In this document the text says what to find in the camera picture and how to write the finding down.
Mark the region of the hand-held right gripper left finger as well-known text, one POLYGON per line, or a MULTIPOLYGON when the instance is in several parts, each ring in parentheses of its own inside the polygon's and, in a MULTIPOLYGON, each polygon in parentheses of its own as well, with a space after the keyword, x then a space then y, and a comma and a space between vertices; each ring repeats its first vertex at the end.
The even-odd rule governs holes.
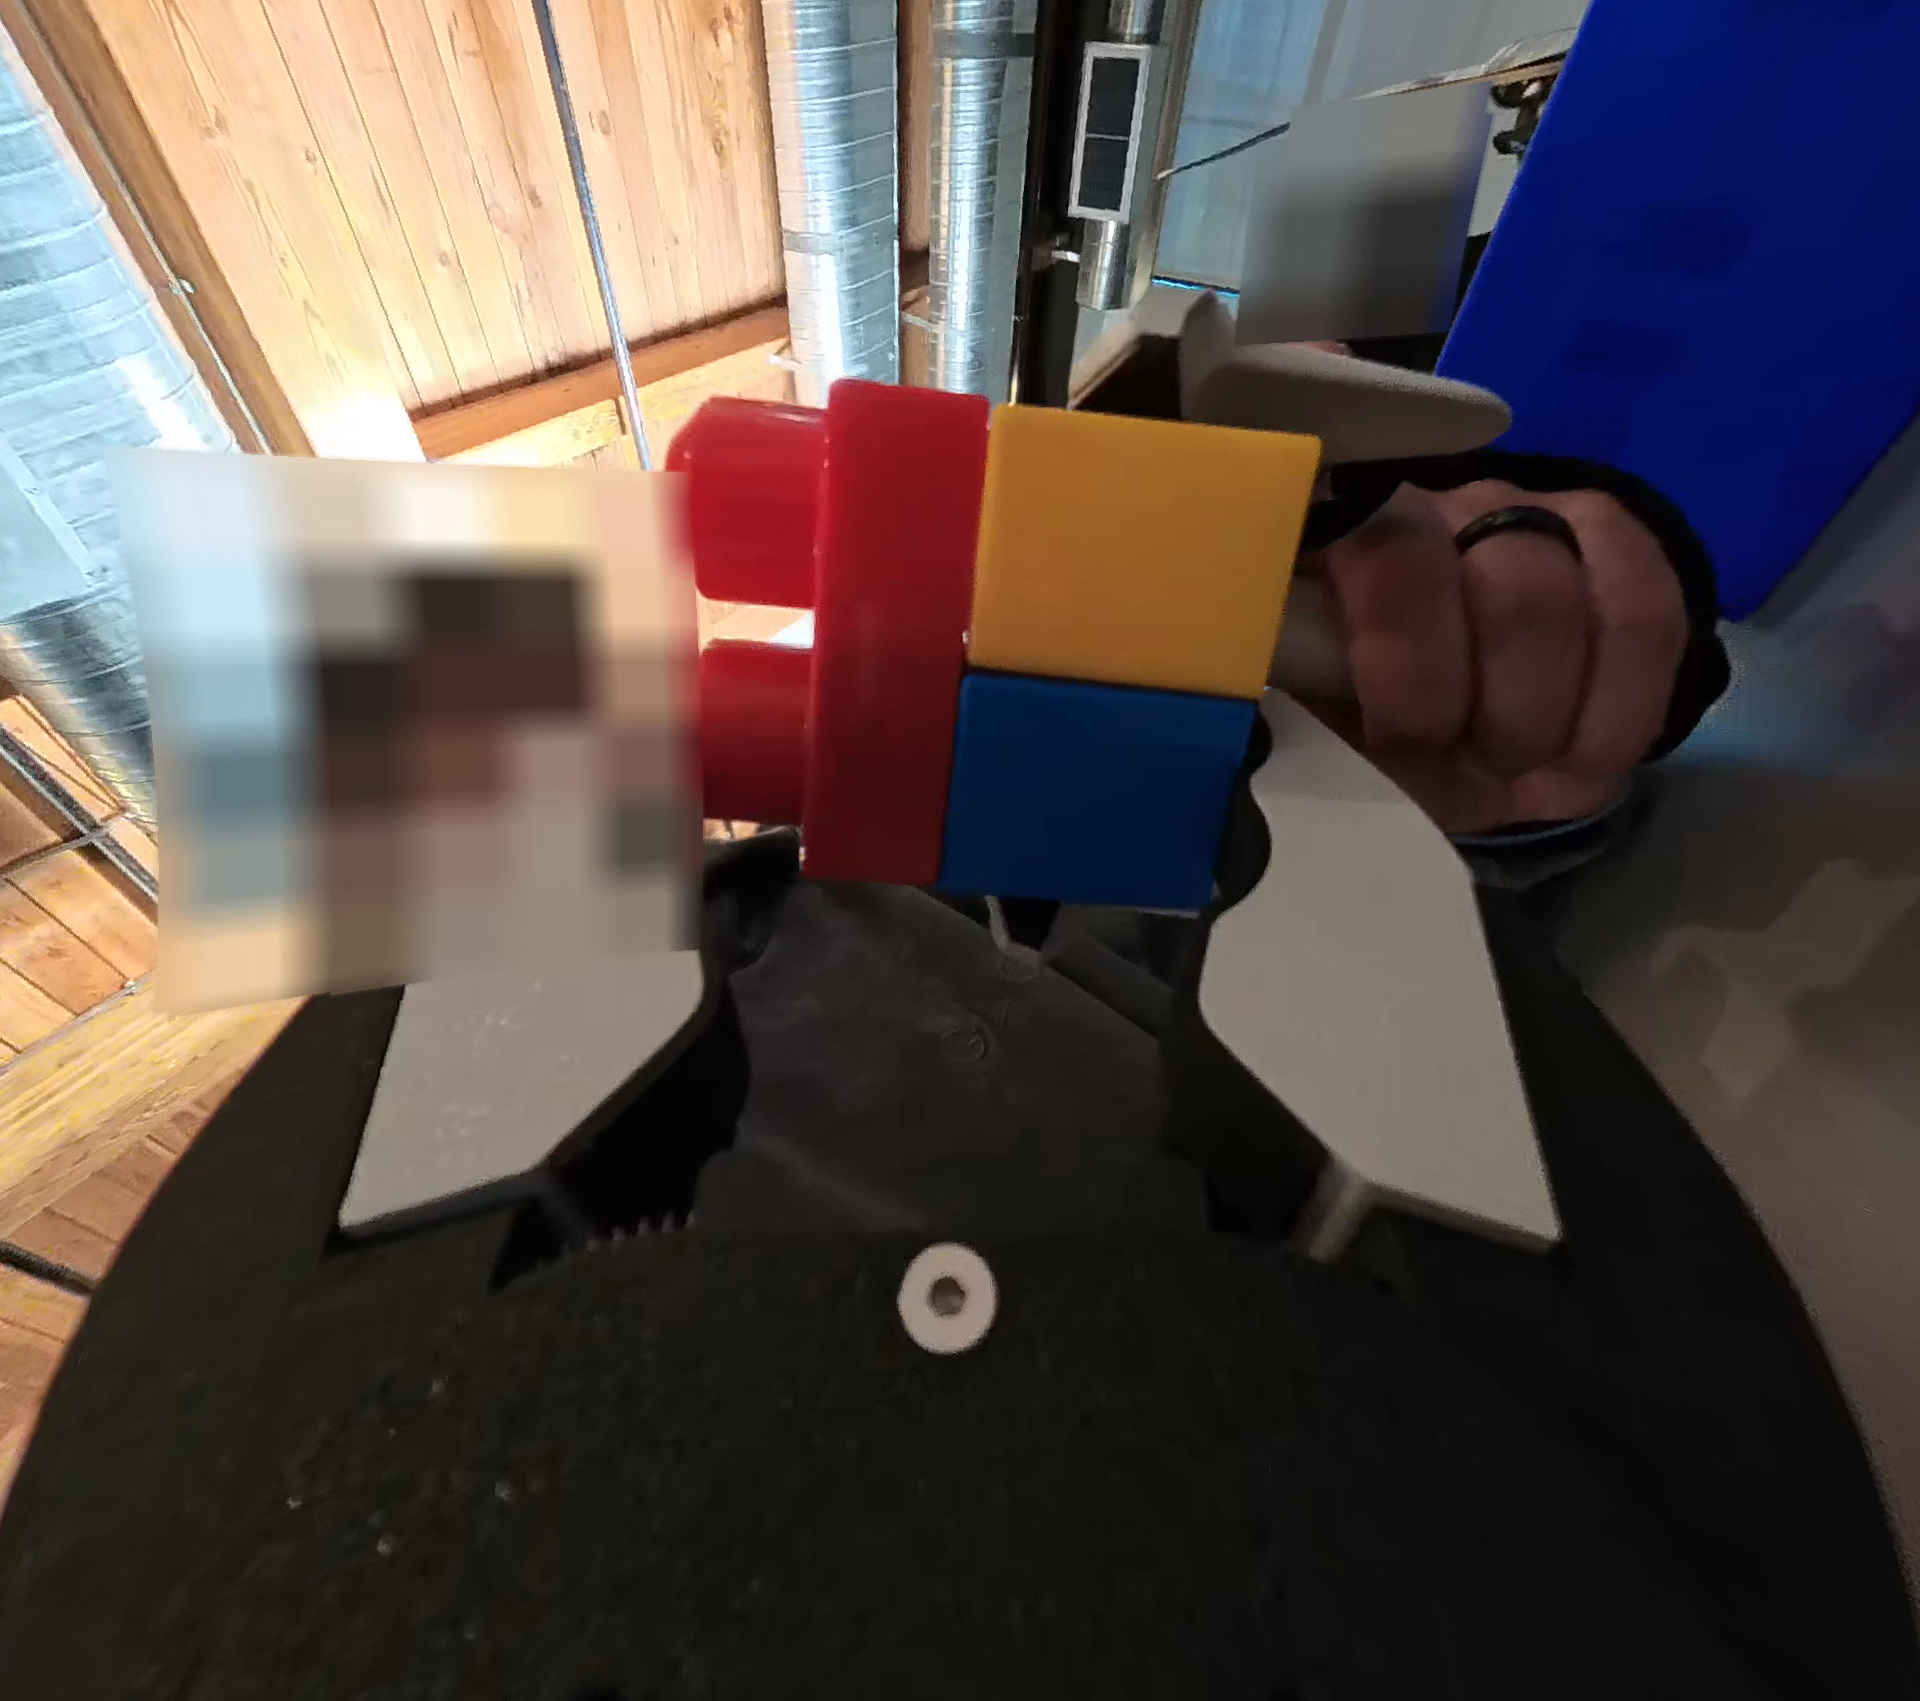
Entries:
POLYGON ((729 980, 675 950, 405 985, 338 1228, 398 1235, 527 1195, 707 1034, 729 980))

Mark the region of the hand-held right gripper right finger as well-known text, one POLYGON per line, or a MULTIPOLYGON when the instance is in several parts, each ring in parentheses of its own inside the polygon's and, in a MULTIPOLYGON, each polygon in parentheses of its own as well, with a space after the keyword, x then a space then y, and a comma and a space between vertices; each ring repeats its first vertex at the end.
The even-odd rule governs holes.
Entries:
POLYGON ((1468 867, 1291 697, 1259 703, 1174 992, 1165 1135, 1227 1230, 1311 1258, 1378 1213, 1562 1237, 1468 867))

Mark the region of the yellow single-stud toy block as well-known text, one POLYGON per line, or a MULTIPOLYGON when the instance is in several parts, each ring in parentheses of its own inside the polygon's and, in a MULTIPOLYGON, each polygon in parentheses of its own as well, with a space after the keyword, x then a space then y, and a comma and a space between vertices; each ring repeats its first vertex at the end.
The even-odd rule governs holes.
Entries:
POLYGON ((1323 448, 1300 434, 996 407, 977 670, 1255 700, 1323 448))

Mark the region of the blue single-stud toy block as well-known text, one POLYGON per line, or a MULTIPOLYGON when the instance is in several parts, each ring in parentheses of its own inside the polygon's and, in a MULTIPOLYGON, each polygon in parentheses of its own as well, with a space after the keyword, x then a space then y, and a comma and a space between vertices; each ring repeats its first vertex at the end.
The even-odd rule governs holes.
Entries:
POLYGON ((1200 915, 1255 703, 968 670, 936 888, 1200 915))

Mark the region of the blue plastic bin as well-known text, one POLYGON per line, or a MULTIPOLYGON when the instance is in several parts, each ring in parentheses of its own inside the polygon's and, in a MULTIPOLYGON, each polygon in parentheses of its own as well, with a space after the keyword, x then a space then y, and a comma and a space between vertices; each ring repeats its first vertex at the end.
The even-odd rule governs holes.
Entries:
POLYGON ((1788 579, 1917 399, 1917 0, 1589 0, 1440 371, 1788 579))

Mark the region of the red two-stud toy block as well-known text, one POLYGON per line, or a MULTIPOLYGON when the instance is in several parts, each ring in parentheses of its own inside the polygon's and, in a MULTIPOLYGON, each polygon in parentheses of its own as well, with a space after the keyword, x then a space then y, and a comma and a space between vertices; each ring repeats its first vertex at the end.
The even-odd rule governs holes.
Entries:
POLYGON ((692 581, 811 614, 808 649, 712 636, 701 811, 795 825, 814 879, 927 887, 943 857, 990 405, 838 380, 822 408, 712 397, 673 436, 692 581))

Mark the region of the grey desk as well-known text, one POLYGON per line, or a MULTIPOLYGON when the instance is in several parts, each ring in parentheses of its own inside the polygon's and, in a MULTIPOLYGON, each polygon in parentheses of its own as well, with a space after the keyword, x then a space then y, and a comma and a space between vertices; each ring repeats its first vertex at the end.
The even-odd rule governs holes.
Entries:
POLYGON ((1743 627, 1731 651, 1556 943, 1786 1260, 1914 1592, 1916 593, 1743 627))

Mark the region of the person's left hand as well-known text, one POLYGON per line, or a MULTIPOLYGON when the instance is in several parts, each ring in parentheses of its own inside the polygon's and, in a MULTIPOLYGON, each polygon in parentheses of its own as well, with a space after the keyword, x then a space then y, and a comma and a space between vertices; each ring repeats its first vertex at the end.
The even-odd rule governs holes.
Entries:
POLYGON ((1294 585, 1271 684, 1436 825, 1578 823, 1653 752, 1690 616, 1656 534, 1593 489, 1402 485, 1294 585))

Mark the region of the thin metal pipe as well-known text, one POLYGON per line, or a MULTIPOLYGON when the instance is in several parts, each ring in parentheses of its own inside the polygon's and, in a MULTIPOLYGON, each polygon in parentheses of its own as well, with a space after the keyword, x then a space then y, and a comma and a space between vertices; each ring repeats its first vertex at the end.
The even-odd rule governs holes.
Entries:
POLYGON ((540 41, 540 60, 545 74, 545 85, 550 93, 550 103, 556 116, 557 134, 561 141, 561 151, 565 159, 565 169, 578 208, 578 219, 582 224, 583 244, 588 248, 588 264, 591 280, 595 287, 595 296, 601 310, 601 320, 607 333, 611 367, 616 377, 616 405, 622 421, 625 441, 630 441, 635 465, 649 473, 656 469, 654 453, 645 438, 644 414, 639 405, 639 390, 635 382, 635 373, 631 365, 631 349, 625 334, 625 322, 619 312, 616 285, 611 278, 611 267, 607 260, 607 248, 603 239, 601 220, 597 214, 597 201, 594 195, 594 184, 588 172, 586 151, 582 144, 578 114, 572 103, 565 65, 564 65, 564 46, 560 40, 557 20, 552 5, 552 0, 527 0, 534 15, 534 26, 540 41))

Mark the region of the wide silver ventilation duct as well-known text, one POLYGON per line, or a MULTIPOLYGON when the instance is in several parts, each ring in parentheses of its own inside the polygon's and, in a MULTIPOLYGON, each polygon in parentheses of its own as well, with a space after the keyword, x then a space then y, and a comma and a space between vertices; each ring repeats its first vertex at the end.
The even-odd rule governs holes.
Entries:
POLYGON ((143 831, 154 741, 109 463, 235 450, 17 53, 2 57, 2 665, 143 831))

